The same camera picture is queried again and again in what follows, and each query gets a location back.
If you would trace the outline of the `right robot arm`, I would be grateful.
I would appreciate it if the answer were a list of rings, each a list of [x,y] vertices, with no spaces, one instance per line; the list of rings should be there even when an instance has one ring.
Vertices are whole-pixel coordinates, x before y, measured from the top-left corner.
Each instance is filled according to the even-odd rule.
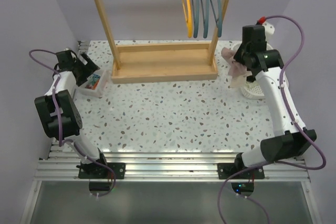
[[[260,85],[272,119],[274,136],[262,140],[260,146],[240,153],[234,162],[234,172],[246,178],[253,166],[273,163],[282,159],[299,157],[315,141],[315,130],[306,128],[291,98],[288,83],[280,77],[284,67],[279,51],[267,50],[265,28],[248,25],[242,28],[242,43],[234,60],[251,71]]]

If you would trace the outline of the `pink beige underwear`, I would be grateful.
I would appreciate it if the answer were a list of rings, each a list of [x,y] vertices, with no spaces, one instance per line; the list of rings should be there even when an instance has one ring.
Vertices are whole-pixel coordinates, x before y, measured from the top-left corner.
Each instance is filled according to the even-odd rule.
[[[234,60],[235,51],[230,50],[224,47],[221,50],[221,56],[229,64],[228,75],[231,76],[231,88],[250,88],[250,84],[247,82],[247,77],[251,76],[251,71],[248,71],[247,68],[241,63]]]

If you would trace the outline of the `orange clothespin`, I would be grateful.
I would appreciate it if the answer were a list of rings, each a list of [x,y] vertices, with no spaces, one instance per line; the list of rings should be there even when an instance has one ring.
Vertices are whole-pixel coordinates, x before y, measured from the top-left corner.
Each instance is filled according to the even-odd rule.
[[[93,86],[92,89],[95,90],[99,82],[96,82]]]

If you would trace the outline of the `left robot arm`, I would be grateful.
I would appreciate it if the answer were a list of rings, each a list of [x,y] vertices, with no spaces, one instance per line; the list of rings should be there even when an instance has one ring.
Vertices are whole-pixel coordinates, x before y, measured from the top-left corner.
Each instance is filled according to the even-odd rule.
[[[57,64],[50,89],[34,100],[45,134],[65,144],[79,156],[77,168],[89,178],[106,178],[109,165],[99,148],[82,130],[82,118],[74,103],[74,90],[83,85],[100,68],[85,54],[66,49],[56,52]]]

